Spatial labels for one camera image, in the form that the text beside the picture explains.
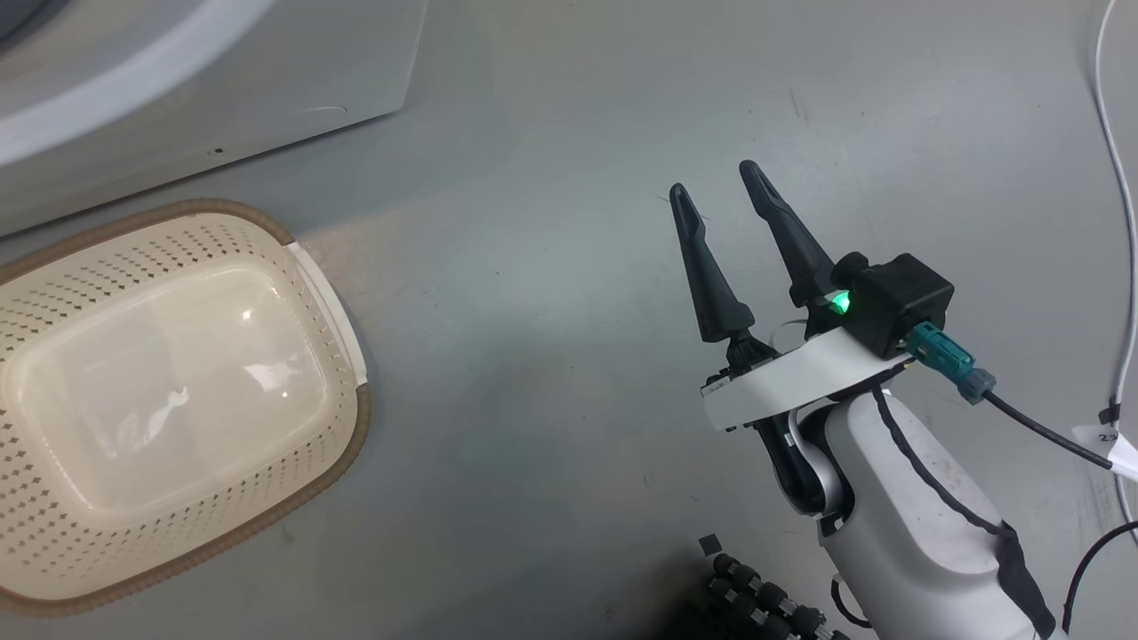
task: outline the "black strap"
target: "black strap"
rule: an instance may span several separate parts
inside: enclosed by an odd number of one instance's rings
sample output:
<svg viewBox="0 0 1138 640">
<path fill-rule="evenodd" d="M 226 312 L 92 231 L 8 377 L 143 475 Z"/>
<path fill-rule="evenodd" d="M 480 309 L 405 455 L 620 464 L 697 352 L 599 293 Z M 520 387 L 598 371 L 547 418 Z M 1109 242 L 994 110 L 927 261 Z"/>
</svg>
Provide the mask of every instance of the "black strap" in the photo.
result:
<svg viewBox="0 0 1138 640">
<path fill-rule="evenodd" d="M 1111 422 L 1118 422 L 1119 418 L 1122 417 L 1122 405 L 1111 399 L 1111 404 L 1098 412 L 1098 424 L 1110 425 Z"/>
<path fill-rule="evenodd" d="M 846 620 L 850 621 L 850 624 L 855 626 L 860 626 L 861 629 L 873 629 L 873 625 L 869 624 L 869 621 L 857 617 L 856 615 L 853 615 L 853 612 L 849 610 L 846 607 L 846 602 L 842 601 L 842 592 L 838 588 L 836 580 L 830 581 L 830 598 L 834 601 L 834 606 L 838 607 L 838 613 L 846 616 Z"/>
<path fill-rule="evenodd" d="M 1040 638 L 1050 638 L 1055 632 L 1055 616 L 1047 610 L 1044 594 L 1028 571 L 1023 559 L 1023 547 L 1020 547 L 1020 536 L 1006 522 L 1001 522 L 1000 527 L 1003 531 L 996 544 L 996 561 L 999 563 L 996 580 L 1004 593 L 1007 593 L 1012 602 L 1031 621 L 1036 633 Z"/>
</svg>

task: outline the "teal connector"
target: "teal connector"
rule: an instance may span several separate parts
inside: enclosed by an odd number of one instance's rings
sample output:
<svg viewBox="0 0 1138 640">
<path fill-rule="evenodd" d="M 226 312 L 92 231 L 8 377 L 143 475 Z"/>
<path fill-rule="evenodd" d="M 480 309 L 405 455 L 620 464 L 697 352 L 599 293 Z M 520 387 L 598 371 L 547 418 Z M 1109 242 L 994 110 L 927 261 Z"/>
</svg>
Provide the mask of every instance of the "teal connector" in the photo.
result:
<svg viewBox="0 0 1138 640">
<path fill-rule="evenodd" d="M 954 385 L 963 383 L 976 366 L 971 353 L 932 322 L 922 322 L 913 329 L 906 350 L 917 362 L 940 371 Z"/>
<path fill-rule="evenodd" d="M 976 359 L 932 322 L 922 322 L 913 329 L 906 350 L 917 362 L 953 380 L 960 396 L 972 404 L 980 404 L 996 386 L 996 378 L 976 367 Z"/>
</svg>

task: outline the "black cable sleeve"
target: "black cable sleeve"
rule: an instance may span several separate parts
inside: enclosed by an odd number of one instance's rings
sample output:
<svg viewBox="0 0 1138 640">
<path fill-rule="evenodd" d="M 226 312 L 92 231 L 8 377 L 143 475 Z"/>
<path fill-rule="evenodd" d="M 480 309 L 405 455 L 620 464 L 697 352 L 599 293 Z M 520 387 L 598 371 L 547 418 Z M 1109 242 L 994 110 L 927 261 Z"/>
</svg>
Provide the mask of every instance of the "black cable sleeve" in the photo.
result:
<svg viewBox="0 0 1138 640">
<path fill-rule="evenodd" d="M 882 421 L 884 421 L 885 427 L 889 428 L 889 435 L 893 436 L 893 443 L 897 444 L 897 449 L 899 449 L 905 458 L 908 459 L 909 463 L 913 465 L 913 470 L 917 473 L 917 476 L 920 476 L 926 485 L 937 492 L 937 495 L 945 502 L 945 504 L 948 506 L 948 508 L 964 516 L 964 519 L 967 520 L 968 524 L 984 530 L 990 535 L 1003 536 L 1003 530 L 999 526 L 981 518 L 972 509 L 965 507 L 963 502 L 949 493 L 948 490 L 945 489 L 945 485 L 940 484 L 940 482 L 929 473 L 924 462 L 921 461 L 921 458 L 917 457 L 916 452 L 913 451 L 913 448 L 909 446 L 909 442 L 905 440 L 905 434 L 901 433 L 901 427 L 897 424 L 897 420 L 893 418 L 893 413 L 889 410 L 889 404 L 885 403 L 885 393 L 881 391 L 881 385 L 874 385 L 871 393 L 873 393 L 873 399 L 877 401 L 877 412 L 881 413 Z"/>
<path fill-rule="evenodd" d="M 838 607 L 838 613 L 846 616 L 846 620 L 850 621 L 850 624 L 855 624 L 861 629 L 873 629 L 869 621 L 857 617 L 852 612 L 846 608 L 846 602 L 842 602 L 842 592 L 838 589 L 836 580 L 830 581 L 830 597 L 834 599 L 834 606 Z"/>
<path fill-rule="evenodd" d="M 1116 526 L 1111 531 L 1106 532 L 1103 538 L 1098 539 L 1091 548 L 1087 551 L 1087 555 L 1082 557 L 1079 563 L 1079 568 L 1074 569 L 1074 576 L 1071 579 L 1071 586 L 1067 589 L 1067 599 L 1063 602 L 1063 633 L 1071 632 L 1071 617 L 1074 615 L 1074 594 L 1079 591 L 1079 582 L 1082 581 L 1082 574 L 1087 573 L 1087 567 L 1090 566 L 1090 561 L 1095 559 L 1095 556 L 1106 547 L 1115 538 L 1122 535 L 1123 533 L 1138 530 L 1138 522 L 1127 523 L 1122 526 Z"/>
<path fill-rule="evenodd" d="M 1092 462 L 1095 465 L 1098 465 L 1099 467 L 1102 467 L 1104 469 L 1110 469 L 1111 467 L 1114 466 L 1113 462 L 1111 462 L 1106 458 L 1103 458 L 1098 453 L 1095 453 L 1094 451 L 1090 451 L 1090 450 L 1088 450 L 1086 448 L 1079 446 L 1078 444 L 1071 442 L 1070 440 L 1061 436 L 1059 434 L 1053 432 L 1052 429 L 1049 429 L 1049 428 L 1040 425 L 1039 422 L 1032 420 L 1031 418 L 1024 416 L 1019 409 L 1016 409 L 1015 407 L 1012 407 L 1007 402 L 1004 402 L 1004 399 L 1001 399 L 1000 396 L 996 395 L 991 391 L 986 391 L 983 393 L 983 396 L 984 396 L 984 400 L 987 400 L 988 402 L 992 403 L 992 405 L 996 409 L 999 409 L 1004 413 L 1007 413 L 1007 416 L 1009 418 L 1012 418 L 1013 420 L 1015 420 L 1016 422 L 1020 422 L 1021 425 L 1028 427 L 1029 429 L 1031 429 L 1031 430 L 1036 432 L 1037 434 L 1044 436 L 1045 438 L 1052 441 L 1052 443 L 1057 444 L 1057 445 L 1062 446 L 1063 449 L 1066 449 L 1067 451 L 1070 451 L 1071 453 L 1074 453 L 1075 456 L 1082 458 L 1083 460 L 1088 460 L 1088 461 L 1090 461 L 1090 462 Z"/>
</svg>

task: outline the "plastic basket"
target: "plastic basket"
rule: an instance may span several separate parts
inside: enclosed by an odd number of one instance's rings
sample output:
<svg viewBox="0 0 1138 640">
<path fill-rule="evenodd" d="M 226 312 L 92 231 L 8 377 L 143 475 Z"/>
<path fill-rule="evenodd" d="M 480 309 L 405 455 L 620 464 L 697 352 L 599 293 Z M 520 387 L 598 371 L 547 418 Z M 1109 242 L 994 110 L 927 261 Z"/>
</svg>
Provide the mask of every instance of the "plastic basket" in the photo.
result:
<svg viewBox="0 0 1138 640">
<path fill-rule="evenodd" d="M 370 407 L 328 281 L 247 206 L 0 268 L 0 606 L 84 610 L 237 544 L 344 474 Z"/>
</svg>

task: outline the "gray tabletop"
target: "gray tabletop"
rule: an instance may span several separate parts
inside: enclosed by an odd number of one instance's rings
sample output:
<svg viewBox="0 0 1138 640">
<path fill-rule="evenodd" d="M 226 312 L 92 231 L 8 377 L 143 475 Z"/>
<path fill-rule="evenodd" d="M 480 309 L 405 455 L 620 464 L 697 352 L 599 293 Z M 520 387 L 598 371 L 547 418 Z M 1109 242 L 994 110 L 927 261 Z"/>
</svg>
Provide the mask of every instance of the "gray tabletop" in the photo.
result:
<svg viewBox="0 0 1138 640">
<path fill-rule="evenodd" d="M 636 637 L 704 571 L 709 533 L 840 620 L 759 438 L 703 419 L 723 350 L 699 342 L 668 187 L 759 335 L 801 313 L 747 157 L 832 255 L 910 252 L 955 282 L 948 328 L 1007 400 L 1092 421 L 1127 303 L 1088 88 L 1098 5 L 435 0 L 398 114 L 3 240 L 15 256 L 189 197 L 259 207 L 343 296 L 377 411 L 355 466 L 281 524 L 85 615 L 0 615 L 0 634 Z M 1138 7 L 1116 18 L 1125 154 Z M 927 371 L 894 389 L 1017 526 L 1058 613 L 1119 522 L 1110 477 Z M 1075 637 L 1132 634 L 1136 557 L 1120 541 L 1091 568 Z"/>
</svg>

